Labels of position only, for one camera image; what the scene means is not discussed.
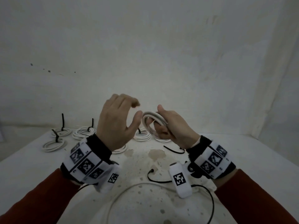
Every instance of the red sleeve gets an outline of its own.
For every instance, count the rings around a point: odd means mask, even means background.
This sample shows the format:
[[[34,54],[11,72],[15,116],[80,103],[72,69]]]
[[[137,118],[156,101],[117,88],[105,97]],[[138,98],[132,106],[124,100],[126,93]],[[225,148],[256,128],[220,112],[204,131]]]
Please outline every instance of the red sleeve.
[[[286,209],[242,170],[238,170],[215,194],[238,224],[298,224]]]
[[[60,169],[56,169],[0,216],[0,223],[56,223],[78,189],[78,185],[65,179]]]

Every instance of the right hand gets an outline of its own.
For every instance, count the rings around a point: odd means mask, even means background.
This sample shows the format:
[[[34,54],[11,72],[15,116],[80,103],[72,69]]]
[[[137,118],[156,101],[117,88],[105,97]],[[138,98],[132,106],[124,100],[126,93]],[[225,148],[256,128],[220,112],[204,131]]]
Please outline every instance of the right hand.
[[[155,130],[160,139],[170,139],[183,149],[190,148],[198,141],[200,135],[192,130],[178,113],[166,111],[162,105],[158,105],[157,109],[157,113],[167,122],[167,127],[154,122]],[[153,121],[152,118],[149,118],[146,124],[150,125]]]

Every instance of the black cord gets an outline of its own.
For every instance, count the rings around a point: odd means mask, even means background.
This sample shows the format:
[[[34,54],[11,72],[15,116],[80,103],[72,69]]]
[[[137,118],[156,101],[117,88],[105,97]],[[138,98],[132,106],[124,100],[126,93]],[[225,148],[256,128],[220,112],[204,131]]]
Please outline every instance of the black cord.
[[[213,208],[212,208],[211,217],[210,217],[209,221],[207,222],[207,224],[209,224],[209,223],[211,222],[212,218],[213,218],[213,215],[214,215],[214,208],[215,208],[214,198],[213,198],[211,192],[210,192],[206,187],[204,187],[203,185],[199,185],[199,184],[192,184],[192,185],[191,185],[191,187],[196,187],[196,186],[199,186],[199,187],[204,188],[205,190],[207,190],[207,192],[208,192],[208,193],[210,194],[210,196],[211,196],[212,204],[213,204]]]
[[[184,154],[184,153],[185,153],[185,150],[182,149],[181,147],[180,147],[180,149],[183,150],[184,152],[176,152],[176,151],[173,151],[172,149],[166,147],[165,145],[164,145],[163,147],[164,147],[164,148],[167,148],[169,151],[172,151],[172,152],[174,152],[174,153],[176,153],[176,154]]]
[[[149,173],[153,173],[153,172],[154,172],[154,169],[151,169],[151,170],[147,173],[147,178],[148,178],[149,181],[151,181],[151,182],[156,182],[156,183],[170,183],[170,182],[172,182],[172,181],[159,182],[159,181],[151,180],[151,179],[149,178]]]
[[[86,185],[82,186],[80,189],[78,189],[78,192],[79,192],[81,189],[83,189],[83,188],[85,188],[85,187],[87,187],[87,186],[89,186],[89,184],[86,184]]]

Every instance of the table surface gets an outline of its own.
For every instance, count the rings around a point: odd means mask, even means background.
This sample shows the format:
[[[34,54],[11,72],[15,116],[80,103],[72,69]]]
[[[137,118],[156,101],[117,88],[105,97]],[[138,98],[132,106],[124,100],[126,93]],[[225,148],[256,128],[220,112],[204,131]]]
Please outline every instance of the table surface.
[[[57,151],[45,153],[42,145],[52,139],[51,131],[32,141],[10,157],[0,162],[0,214],[5,213],[28,191],[59,168],[64,157],[78,142],[71,135],[65,137],[67,145]],[[258,140],[246,135],[203,134],[220,143],[233,157],[236,166],[247,173],[264,190],[273,196],[299,221],[299,167],[289,162]],[[175,154],[163,147],[178,150],[172,143],[128,142],[125,153],[111,156],[121,165],[121,174],[114,188],[106,195],[97,193],[88,186],[70,201],[58,223],[99,223],[105,205],[118,192],[137,181],[147,181],[147,173],[158,169],[152,179],[169,180],[169,164],[188,160],[187,154]],[[215,189],[205,177],[191,179]],[[133,187],[114,204],[110,223],[205,223],[210,217],[212,203],[200,193],[184,200],[166,189],[154,185]],[[211,223],[235,223],[226,208],[215,204]]]

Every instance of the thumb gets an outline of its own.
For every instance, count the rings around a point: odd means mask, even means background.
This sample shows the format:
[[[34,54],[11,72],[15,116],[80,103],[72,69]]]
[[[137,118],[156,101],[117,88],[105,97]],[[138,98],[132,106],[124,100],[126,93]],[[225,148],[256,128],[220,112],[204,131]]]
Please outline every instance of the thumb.
[[[158,105],[157,109],[158,114],[160,114],[168,122],[169,112],[166,111],[162,105]]]
[[[134,137],[136,130],[140,126],[141,123],[141,118],[142,118],[142,111],[138,111],[135,113],[133,117],[133,121],[131,125],[128,127],[128,134],[132,137]]]

